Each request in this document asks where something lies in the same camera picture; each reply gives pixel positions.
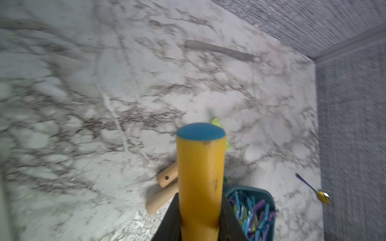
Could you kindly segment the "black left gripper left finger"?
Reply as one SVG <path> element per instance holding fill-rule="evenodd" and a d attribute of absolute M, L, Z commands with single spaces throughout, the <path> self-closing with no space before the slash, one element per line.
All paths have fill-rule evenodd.
<path fill-rule="evenodd" d="M 177 193 L 154 234 L 152 241 L 181 241 L 181 214 L 179 194 Z"/>

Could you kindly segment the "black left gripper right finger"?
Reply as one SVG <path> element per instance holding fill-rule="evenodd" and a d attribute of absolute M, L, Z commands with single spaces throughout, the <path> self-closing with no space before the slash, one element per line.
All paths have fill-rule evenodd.
<path fill-rule="evenodd" d="M 247 241 L 235 213 L 226 196 L 223 195 L 220 213 L 220 229 L 218 241 Z"/>

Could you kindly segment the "dark green tool wooden handle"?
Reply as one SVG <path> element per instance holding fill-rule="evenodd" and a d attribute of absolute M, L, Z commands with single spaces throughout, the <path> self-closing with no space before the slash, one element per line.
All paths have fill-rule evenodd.
<path fill-rule="evenodd" d="M 193 203 L 194 201 L 198 204 L 203 204 L 204 201 L 210 201 L 213 195 L 218 194 L 219 188 L 222 187 L 223 182 L 227 182 L 227 179 L 223 176 L 220 176 L 218 178 L 217 176 L 214 177 L 206 177 L 205 175 L 200 175 L 199 177 L 191 178 L 190 181 L 192 184 L 203 184 L 204 188 L 201 190 L 201 187 L 198 187 L 198 190 L 196 188 L 194 189 L 193 194 L 189 194 L 187 192 L 184 192 L 185 189 L 183 189 L 183 193 L 185 193 L 185 198 L 188 197 L 192 198 L 192 201 L 189 201 L 189 203 Z M 146 209 L 149 214 L 156 213 L 162 206 L 164 206 L 171 198 L 174 198 L 174 196 L 179 192 L 179 184 L 172 184 L 171 186 L 168 185 L 165 187 L 165 189 L 155 195 L 153 198 L 147 201 L 146 203 Z"/>

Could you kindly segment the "teal plastic storage box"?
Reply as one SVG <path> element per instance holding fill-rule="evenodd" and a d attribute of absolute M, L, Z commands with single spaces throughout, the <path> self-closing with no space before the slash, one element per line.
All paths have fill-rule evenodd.
<path fill-rule="evenodd" d="M 246 195 L 254 196 L 257 201 L 265 200 L 270 205 L 270 211 L 277 210 L 272 195 L 266 190 L 254 188 L 254 187 L 248 187 L 248 186 L 236 186 L 233 184 L 224 184 L 223 194 L 226 196 L 227 200 L 230 194 L 232 194 L 234 191 L 242 191 Z M 268 233 L 268 238 L 267 238 L 268 241 L 273 240 L 274 230 L 275 230 L 275 218 L 274 218 L 273 228 L 271 228 L 271 230 Z"/>

